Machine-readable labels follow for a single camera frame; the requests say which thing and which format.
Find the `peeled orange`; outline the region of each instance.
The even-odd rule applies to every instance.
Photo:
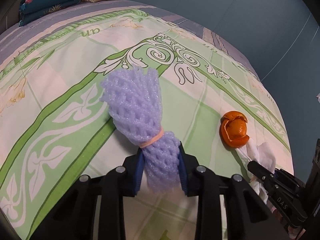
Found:
[[[220,132],[223,140],[232,148],[245,145],[249,136],[247,135],[247,118],[238,111],[227,112],[223,117]]]

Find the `orange rubber band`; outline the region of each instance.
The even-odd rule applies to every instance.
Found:
[[[156,142],[157,140],[159,140],[163,135],[164,135],[164,130],[163,130],[163,128],[161,127],[160,132],[159,132],[156,136],[154,136],[150,141],[147,141],[147,142],[144,142],[144,143],[140,144],[139,147],[140,147],[141,149],[142,149],[142,148],[145,148],[145,147],[147,147],[147,146],[155,143],[155,142]]]

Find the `blue wall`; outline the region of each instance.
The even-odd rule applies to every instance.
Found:
[[[318,33],[313,37],[318,25],[302,0],[135,1],[213,30],[249,59],[283,115],[295,174],[306,180],[320,138],[316,100],[320,37]]]

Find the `white cloth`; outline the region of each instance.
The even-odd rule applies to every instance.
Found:
[[[249,139],[245,146],[236,149],[245,169],[247,170],[248,177],[250,178],[250,186],[259,195],[259,197],[267,203],[268,195],[267,191],[263,187],[262,183],[255,177],[250,171],[248,171],[248,163],[250,161],[256,161],[270,172],[274,173],[276,168],[276,158],[272,150],[269,147],[268,142],[264,142],[257,146],[252,139]]]

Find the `bed sheet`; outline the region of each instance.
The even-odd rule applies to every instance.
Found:
[[[162,126],[216,174],[246,176],[219,135],[231,110],[293,173],[281,114],[249,63],[187,19],[125,0],[84,4],[13,27],[0,46],[0,207],[23,240],[81,174],[104,175],[136,153],[99,100],[116,68],[158,70]],[[144,176],[138,196],[124,199],[127,238],[194,239],[196,207],[179,188],[153,194]]]

